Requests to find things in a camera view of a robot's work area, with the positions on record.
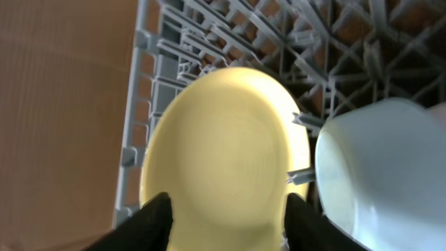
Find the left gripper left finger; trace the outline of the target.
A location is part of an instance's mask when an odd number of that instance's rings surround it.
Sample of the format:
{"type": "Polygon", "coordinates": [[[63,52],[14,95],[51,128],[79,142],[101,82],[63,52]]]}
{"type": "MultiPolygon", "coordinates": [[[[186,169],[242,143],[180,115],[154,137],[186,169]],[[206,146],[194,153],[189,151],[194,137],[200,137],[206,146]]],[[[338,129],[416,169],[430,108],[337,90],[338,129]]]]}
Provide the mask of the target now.
{"type": "Polygon", "coordinates": [[[171,198],[166,192],[161,192],[85,250],[166,251],[173,222],[171,198]]]}

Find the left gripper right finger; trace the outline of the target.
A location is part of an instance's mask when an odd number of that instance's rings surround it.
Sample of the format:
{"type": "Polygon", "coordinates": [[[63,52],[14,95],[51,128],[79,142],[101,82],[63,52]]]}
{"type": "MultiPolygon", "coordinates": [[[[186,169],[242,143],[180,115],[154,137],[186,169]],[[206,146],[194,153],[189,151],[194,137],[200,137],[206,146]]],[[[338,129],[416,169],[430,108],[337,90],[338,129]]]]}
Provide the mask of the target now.
{"type": "Polygon", "coordinates": [[[284,228],[290,251],[365,251],[295,193],[288,194],[284,228]]]}

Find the light blue bowl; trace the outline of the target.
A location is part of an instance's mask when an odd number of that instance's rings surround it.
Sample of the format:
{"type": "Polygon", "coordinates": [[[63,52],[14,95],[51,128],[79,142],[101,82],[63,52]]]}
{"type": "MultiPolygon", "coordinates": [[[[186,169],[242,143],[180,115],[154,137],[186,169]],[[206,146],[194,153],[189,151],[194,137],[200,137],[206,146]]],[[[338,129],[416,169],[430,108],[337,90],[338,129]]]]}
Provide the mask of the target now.
{"type": "Polygon", "coordinates": [[[391,98],[321,129],[316,183],[332,223],[370,250],[445,249],[445,125],[391,98]]]}

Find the yellow round plate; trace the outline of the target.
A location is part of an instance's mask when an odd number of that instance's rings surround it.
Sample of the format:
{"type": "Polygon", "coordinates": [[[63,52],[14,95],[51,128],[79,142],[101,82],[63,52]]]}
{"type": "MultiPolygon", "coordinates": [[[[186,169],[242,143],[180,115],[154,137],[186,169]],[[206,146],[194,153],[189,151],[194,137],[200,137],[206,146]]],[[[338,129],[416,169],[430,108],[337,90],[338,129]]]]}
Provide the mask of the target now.
{"type": "Polygon", "coordinates": [[[171,102],[149,139],[139,201],[171,198],[169,250],[280,250],[288,182],[307,168],[307,131],[298,107],[273,77],[222,68],[171,102]]]}

